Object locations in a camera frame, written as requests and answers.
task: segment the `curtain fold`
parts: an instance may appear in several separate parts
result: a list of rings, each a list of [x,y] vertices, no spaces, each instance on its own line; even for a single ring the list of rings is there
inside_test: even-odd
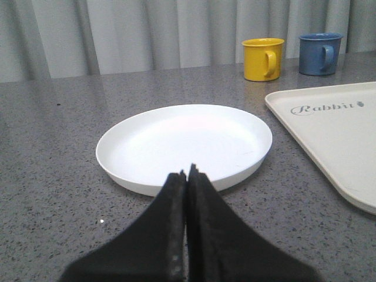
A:
[[[0,82],[243,62],[241,42],[344,35],[376,49],[374,0],[0,0]]]

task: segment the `white tray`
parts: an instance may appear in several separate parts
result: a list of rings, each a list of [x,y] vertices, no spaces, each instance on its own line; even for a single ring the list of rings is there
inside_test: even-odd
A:
[[[217,190],[241,182],[261,165],[272,142],[269,127],[243,110],[180,105],[132,116],[99,140],[96,157],[121,186],[155,196],[167,175],[192,163]]]
[[[265,101],[339,193],[376,214],[376,82],[279,91]]]

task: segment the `mug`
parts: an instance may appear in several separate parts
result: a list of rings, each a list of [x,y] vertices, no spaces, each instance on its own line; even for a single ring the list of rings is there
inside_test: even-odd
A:
[[[342,37],[340,33],[301,35],[299,37],[299,72],[304,75],[334,74]]]
[[[252,81],[270,81],[280,77],[281,54],[284,40],[256,38],[243,41],[244,78]]]

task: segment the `speckled granite countertop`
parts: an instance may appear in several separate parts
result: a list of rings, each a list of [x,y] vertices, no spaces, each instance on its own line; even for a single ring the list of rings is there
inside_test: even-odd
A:
[[[267,240],[327,281],[376,281],[376,216],[344,200],[266,108],[287,89],[376,80],[376,52],[305,76],[283,62],[272,82],[243,65],[0,84],[0,281],[56,281],[68,263],[125,229],[152,201],[114,183],[95,159],[99,138],[132,115],[210,103],[251,112],[273,132],[258,171],[221,194]]]

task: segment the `blue mug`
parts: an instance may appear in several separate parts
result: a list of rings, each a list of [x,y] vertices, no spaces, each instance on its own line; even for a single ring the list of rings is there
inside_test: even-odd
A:
[[[334,74],[342,37],[339,33],[301,35],[299,72],[304,75]]]

